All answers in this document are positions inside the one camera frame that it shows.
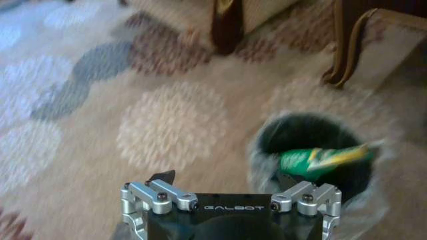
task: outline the gray circle pattern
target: gray circle pattern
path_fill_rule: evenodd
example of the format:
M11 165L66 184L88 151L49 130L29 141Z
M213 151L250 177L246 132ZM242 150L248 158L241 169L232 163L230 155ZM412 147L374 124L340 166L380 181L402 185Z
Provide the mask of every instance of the gray circle pattern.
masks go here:
M129 67L129 42L106 43L88 51L73 67L77 82L92 84L116 77Z

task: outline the metal bracket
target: metal bracket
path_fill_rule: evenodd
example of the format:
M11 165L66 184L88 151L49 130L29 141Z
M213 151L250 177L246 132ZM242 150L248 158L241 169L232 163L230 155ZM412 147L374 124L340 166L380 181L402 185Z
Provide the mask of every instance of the metal bracket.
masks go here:
M292 210L292 204L298 198L314 190L310 182L301 181L285 192L276 193L270 196L270 209L277 213L288 213Z
M328 240L333 228L340 224L341 216L341 191L332 185L321 187L302 181L285 192L270 196L270 209L277 213L286 213L292 210L293 203L297 203L297 212L308 217L322 214L322 240Z
M190 212L198 207L197 196L192 192L182 192L178 188L161 180L152 181L149 187L154 191L165 192L168 194L178 210Z
M129 225L132 236L137 240L146 240L145 221L142 211L156 215L165 215L172 211L172 203L177 209L190 212L198 207L196 194L182 192L161 180L126 183L121 192L122 222Z

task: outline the green snack bag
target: green snack bag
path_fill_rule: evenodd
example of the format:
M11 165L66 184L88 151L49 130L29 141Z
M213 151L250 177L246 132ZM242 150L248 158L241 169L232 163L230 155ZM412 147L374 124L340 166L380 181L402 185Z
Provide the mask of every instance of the green snack bag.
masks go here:
M280 170L284 174L302 176L306 181L316 181L341 164L353 161L369 161L374 158L373 149L366 144L345 149L297 149L280 156Z

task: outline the trash can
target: trash can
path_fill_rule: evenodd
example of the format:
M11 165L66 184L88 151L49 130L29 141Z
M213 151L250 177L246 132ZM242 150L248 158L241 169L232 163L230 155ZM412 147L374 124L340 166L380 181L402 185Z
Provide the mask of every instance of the trash can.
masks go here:
M269 120L248 147L248 182L252 191L258 194L280 193L304 181L298 176L280 173L280 155L284 152L313 148L338 150L360 146L362 143L345 124L324 114L286 113ZM388 210L378 188L373 185L376 181L372 178L372 162L354 161L340 165L314 181L317 186L324 183L336 186L342 193L338 228L344 223L350 224L342 228L344 239L364 233L384 217Z

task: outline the screw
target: screw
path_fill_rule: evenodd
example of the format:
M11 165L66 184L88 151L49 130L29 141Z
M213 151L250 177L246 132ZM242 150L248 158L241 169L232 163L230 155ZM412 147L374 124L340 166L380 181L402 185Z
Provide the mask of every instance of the screw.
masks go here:
M157 200L158 200L160 202L164 202L166 199L168 199L168 194L166 194L165 192L160 192L160 193L157 194Z
M198 209L198 202L193 201L190 204L189 204L189 210L190 211L196 211Z
M305 203L312 203L313 200L314 200L313 195L310 195L310 194L304 194L304 195L301 196L301 200L302 200Z
M269 205L269 208L273 212L278 212L280 211L280 205L276 202L272 202Z

